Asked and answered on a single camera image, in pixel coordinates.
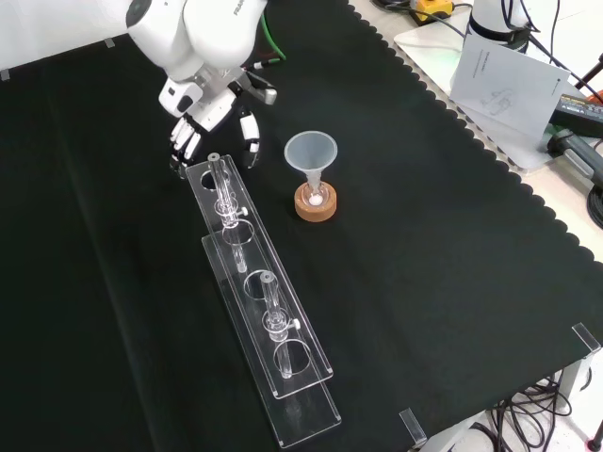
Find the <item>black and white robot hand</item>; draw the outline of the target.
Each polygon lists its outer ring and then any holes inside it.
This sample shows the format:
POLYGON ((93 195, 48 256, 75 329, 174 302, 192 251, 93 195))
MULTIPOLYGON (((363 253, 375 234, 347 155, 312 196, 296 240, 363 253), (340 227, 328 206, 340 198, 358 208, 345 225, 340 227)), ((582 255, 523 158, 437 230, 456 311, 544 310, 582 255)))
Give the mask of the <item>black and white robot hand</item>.
POLYGON ((210 71, 187 81, 168 79, 159 102, 178 122, 171 131, 170 166, 182 179, 195 164, 204 137, 218 130, 231 116, 239 120, 244 140, 243 165, 254 167, 260 155, 260 129, 253 112, 238 99, 245 92, 266 105, 277 98, 277 89, 252 71, 210 71))

